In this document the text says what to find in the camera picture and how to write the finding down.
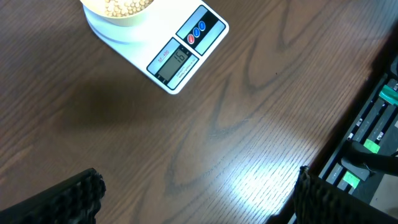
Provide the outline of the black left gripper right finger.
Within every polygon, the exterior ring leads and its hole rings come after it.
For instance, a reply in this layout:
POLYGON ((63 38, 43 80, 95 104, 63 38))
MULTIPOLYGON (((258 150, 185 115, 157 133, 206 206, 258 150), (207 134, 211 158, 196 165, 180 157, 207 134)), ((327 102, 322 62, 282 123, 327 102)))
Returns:
POLYGON ((302 166, 294 187, 298 224, 397 224, 397 219, 325 182, 302 166))

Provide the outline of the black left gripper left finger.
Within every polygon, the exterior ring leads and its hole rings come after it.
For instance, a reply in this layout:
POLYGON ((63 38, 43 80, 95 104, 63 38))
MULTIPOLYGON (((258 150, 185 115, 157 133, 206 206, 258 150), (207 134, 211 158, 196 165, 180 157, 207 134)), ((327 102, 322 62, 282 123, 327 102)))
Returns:
POLYGON ((1 211, 1 223, 96 223, 106 191, 94 168, 1 211))

